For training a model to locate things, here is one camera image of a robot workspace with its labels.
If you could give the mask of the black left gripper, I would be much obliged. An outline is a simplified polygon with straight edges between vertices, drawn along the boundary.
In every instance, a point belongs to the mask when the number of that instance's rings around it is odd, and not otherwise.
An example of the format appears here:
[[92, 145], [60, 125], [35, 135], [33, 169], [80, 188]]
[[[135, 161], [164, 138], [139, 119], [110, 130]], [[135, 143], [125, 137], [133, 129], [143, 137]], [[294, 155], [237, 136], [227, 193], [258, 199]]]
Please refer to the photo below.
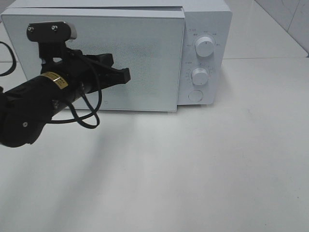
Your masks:
[[39, 43], [39, 56], [42, 97], [79, 97], [81, 91], [93, 93], [131, 80], [129, 68], [113, 70], [112, 54], [84, 55], [60, 42]]

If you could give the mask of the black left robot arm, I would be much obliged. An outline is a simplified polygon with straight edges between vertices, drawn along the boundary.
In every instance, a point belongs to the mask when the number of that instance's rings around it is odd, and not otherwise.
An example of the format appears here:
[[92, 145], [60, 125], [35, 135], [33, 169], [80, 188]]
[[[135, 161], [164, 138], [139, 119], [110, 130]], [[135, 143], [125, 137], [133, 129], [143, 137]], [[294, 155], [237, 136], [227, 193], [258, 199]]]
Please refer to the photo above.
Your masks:
[[[20, 147], [34, 143], [46, 124], [78, 123], [84, 128], [96, 125], [86, 119], [97, 117], [102, 90], [130, 81], [128, 68], [113, 68], [112, 54], [84, 55], [64, 42], [39, 43], [41, 73], [0, 93], [0, 143]], [[79, 116], [73, 103], [98, 94], [98, 105]]]

